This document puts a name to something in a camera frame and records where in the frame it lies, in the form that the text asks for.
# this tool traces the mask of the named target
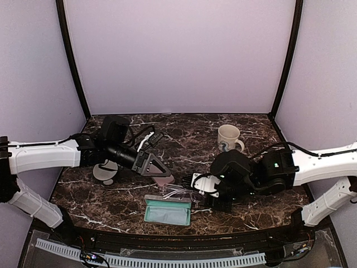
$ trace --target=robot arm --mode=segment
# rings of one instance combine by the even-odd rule
[[[136,151],[124,143],[128,127],[129,122],[122,117],[107,117],[91,135],[77,134],[63,141],[20,143],[0,137],[0,203],[17,206],[58,231],[68,242],[75,240],[73,223],[66,210],[44,200],[17,174],[44,168],[93,166],[108,159],[142,176],[170,176],[170,170],[155,155]],[[154,146],[162,136],[151,134],[148,143]],[[161,172],[151,173],[151,165]]]
[[[276,194],[293,186],[344,176],[323,196],[302,208],[303,224],[313,227],[357,197],[357,142],[341,148],[307,152],[271,151],[258,162],[236,150],[223,152],[213,161],[210,175],[200,178],[200,174],[195,174],[191,186],[229,202],[245,195]]]

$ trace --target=white mug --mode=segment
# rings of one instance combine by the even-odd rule
[[[244,143],[239,140],[240,131],[232,125],[222,125],[218,128],[218,148],[220,152],[228,152],[234,150],[238,143],[241,147],[240,152],[244,151]]]

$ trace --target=marble table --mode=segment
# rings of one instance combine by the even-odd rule
[[[279,141],[264,114],[144,114],[125,115],[134,132],[154,124],[165,133],[160,144],[149,152],[172,171],[177,184],[183,176],[209,171],[219,153],[216,145],[220,125],[232,124],[241,130],[244,153],[251,156]],[[96,130],[104,116],[92,117],[84,132]],[[290,214],[308,204],[303,187],[268,197],[252,196],[234,203],[232,213],[200,207],[191,212],[188,227],[144,222],[146,194],[160,194],[150,178],[129,170],[120,172],[114,184],[103,186],[92,177],[92,167],[66,169],[52,195],[52,202],[65,207],[76,226],[95,230],[140,235],[220,235],[261,230],[290,223]]]

